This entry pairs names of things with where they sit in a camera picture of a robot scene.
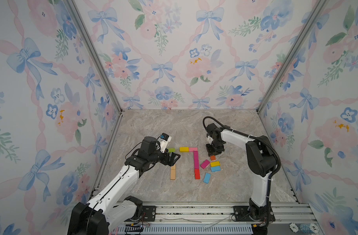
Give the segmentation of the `yellow block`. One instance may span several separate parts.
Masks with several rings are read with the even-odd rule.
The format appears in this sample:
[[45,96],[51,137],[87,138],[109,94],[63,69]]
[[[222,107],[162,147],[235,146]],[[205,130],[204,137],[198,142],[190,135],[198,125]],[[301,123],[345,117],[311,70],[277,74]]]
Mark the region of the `yellow block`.
[[189,150],[189,147],[180,147],[179,151],[180,152],[189,152],[190,150]]
[[211,162],[210,163],[211,167],[216,167],[216,166],[220,166],[220,162],[219,161],[215,161],[215,162]]

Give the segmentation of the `pink block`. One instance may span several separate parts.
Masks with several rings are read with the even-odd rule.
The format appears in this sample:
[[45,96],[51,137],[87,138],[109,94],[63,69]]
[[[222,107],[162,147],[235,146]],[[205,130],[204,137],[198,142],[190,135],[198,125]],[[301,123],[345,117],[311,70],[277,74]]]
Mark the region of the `pink block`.
[[190,152],[198,151],[198,148],[197,148],[197,147],[190,147],[190,148],[189,148],[189,151],[190,151]]

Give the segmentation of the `magenta block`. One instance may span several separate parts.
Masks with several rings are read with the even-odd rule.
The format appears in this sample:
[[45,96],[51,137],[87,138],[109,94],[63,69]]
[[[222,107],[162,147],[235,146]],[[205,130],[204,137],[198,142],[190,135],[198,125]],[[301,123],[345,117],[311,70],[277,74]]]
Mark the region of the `magenta block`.
[[201,163],[200,167],[202,169],[206,169],[208,166],[210,165],[210,161],[209,160],[205,160]]
[[198,160],[194,160],[194,169],[199,169],[199,162],[198,162]]
[[198,162],[198,151],[194,151],[193,155],[194,155],[194,161]]

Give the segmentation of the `red block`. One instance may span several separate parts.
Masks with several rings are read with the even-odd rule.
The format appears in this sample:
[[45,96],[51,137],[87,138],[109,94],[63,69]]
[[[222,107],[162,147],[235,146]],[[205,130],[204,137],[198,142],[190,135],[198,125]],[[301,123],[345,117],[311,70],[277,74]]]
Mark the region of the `red block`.
[[200,180],[200,172],[198,168],[194,169],[194,174],[195,174],[195,179]]

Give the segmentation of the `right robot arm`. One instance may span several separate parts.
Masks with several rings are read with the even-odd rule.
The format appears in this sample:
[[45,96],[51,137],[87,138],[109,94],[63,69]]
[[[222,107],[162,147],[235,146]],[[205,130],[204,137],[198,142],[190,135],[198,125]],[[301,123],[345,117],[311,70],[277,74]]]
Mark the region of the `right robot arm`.
[[255,137],[214,123],[204,125],[204,129],[209,141],[206,145],[209,156],[223,153],[225,144],[233,144],[246,152],[248,167],[254,174],[252,196],[246,215],[253,221],[261,221],[267,227],[271,221],[271,182],[281,168],[278,153],[269,143],[269,138]]

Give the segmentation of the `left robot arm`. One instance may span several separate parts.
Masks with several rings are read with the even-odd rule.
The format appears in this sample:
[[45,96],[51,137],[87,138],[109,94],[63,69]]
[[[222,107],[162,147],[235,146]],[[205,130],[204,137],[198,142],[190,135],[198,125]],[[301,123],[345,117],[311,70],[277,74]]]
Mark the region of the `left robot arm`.
[[79,202],[72,210],[69,235],[108,235],[126,220],[140,222],[143,218],[142,200],[128,196],[116,203],[143,173],[157,163],[174,166],[180,155],[167,148],[171,136],[145,137],[126,155],[124,166],[108,185],[86,203]]

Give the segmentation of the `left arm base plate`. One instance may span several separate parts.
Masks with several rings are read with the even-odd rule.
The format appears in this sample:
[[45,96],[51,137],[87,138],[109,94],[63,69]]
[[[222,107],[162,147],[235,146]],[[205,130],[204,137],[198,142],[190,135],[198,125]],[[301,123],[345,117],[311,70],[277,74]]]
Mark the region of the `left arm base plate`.
[[133,222],[154,222],[156,217],[156,206],[137,206],[134,216],[128,221]]

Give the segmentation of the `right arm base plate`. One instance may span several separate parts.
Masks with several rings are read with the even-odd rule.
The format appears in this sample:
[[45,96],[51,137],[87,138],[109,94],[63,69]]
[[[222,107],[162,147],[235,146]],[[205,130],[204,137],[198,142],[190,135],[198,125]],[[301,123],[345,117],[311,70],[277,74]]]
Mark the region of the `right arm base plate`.
[[255,206],[233,206],[233,214],[231,220],[234,222],[266,222],[269,218],[269,222],[275,221],[275,216],[270,208],[270,212],[267,212],[267,207],[255,207]]

